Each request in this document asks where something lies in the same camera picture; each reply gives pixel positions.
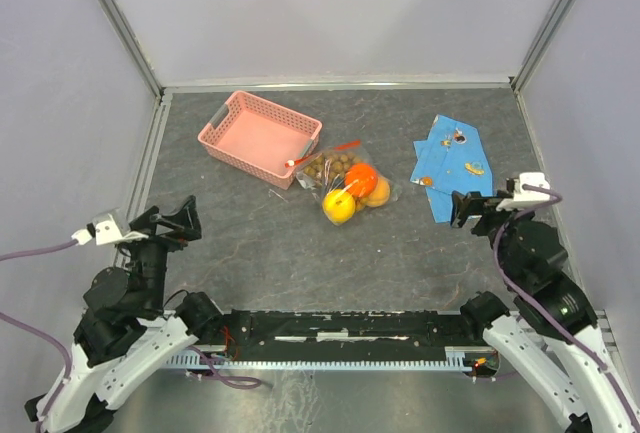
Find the yellow orange peach toy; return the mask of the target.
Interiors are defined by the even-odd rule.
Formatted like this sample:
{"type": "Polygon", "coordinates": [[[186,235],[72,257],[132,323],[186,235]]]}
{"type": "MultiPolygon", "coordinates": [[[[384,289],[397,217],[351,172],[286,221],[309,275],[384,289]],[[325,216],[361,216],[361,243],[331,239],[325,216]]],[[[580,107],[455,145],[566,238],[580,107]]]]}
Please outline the yellow orange peach toy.
{"type": "Polygon", "coordinates": [[[390,182],[379,177],[374,190],[363,200],[367,207],[375,208],[385,205],[391,197],[390,182]]]}

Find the orange persimmon toy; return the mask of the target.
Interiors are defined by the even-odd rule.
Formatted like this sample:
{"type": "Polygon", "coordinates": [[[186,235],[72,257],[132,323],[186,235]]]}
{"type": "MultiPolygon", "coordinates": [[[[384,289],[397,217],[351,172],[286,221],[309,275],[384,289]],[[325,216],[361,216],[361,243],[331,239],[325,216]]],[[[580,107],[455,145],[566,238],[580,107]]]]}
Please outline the orange persimmon toy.
{"type": "Polygon", "coordinates": [[[368,163],[352,165],[345,175],[345,187],[356,198],[367,197],[376,187],[377,170],[368,163]]]}

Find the clear zip top bag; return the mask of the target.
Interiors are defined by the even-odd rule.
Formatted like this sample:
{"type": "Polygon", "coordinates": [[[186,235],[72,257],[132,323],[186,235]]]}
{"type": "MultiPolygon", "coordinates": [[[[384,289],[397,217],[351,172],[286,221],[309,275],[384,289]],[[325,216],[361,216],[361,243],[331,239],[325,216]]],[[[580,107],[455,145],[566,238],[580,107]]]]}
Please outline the clear zip top bag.
{"type": "Polygon", "coordinates": [[[303,189],[312,193],[335,226],[347,223],[365,209],[393,203],[401,193],[359,140],[304,152],[284,166],[295,174],[303,189]]]}

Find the yellow lemon toy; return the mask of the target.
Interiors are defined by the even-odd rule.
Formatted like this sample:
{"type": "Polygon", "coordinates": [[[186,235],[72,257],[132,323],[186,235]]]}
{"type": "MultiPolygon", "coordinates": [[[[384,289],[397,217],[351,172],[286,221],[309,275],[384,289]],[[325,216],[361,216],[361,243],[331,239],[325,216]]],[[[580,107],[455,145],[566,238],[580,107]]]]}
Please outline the yellow lemon toy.
{"type": "Polygon", "coordinates": [[[348,191],[334,189],[325,195],[322,200],[322,208],[331,223],[341,225],[354,216],[356,202],[348,191]]]}

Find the green longan bunch toy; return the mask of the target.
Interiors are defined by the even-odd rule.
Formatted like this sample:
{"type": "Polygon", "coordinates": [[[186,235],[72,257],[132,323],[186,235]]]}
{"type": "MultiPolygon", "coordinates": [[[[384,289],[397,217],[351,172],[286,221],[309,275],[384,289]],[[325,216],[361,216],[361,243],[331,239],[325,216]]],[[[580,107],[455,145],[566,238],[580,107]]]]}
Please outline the green longan bunch toy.
{"type": "Polygon", "coordinates": [[[299,180],[308,188],[342,187],[347,171],[363,161],[363,157],[355,150],[319,153],[302,167],[299,180]]]}

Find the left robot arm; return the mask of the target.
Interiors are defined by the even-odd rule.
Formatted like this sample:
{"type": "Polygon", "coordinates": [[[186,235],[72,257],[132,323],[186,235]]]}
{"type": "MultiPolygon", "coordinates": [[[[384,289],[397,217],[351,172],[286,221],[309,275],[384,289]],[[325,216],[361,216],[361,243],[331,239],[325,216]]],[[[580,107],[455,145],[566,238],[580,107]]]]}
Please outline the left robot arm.
{"type": "Polygon", "coordinates": [[[125,267],[101,270],[84,293],[86,309],[65,366],[48,393],[25,404],[39,432],[102,432],[128,397],[170,357],[221,331],[223,314],[204,292],[164,307],[169,254],[202,237],[196,198],[169,214],[153,206],[130,222],[111,210],[72,238],[112,245],[125,267]]]}

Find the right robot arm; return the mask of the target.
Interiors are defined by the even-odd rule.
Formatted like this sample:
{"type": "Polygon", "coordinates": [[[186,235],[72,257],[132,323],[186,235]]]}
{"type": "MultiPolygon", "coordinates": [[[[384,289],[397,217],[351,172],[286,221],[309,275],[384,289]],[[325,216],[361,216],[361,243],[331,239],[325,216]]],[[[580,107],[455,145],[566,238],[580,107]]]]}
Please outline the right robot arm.
{"type": "Polygon", "coordinates": [[[584,291],[563,270],[567,252],[556,228],[536,220],[559,193],[524,184],[484,197],[453,192],[450,224],[472,217],[472,232],[489,239],[493,258],[518,310],[493,293],[465,303],[459,332],[485,342],[537,393],[564,432],[636,432],[639,407],[606,347],[584,291]]]}

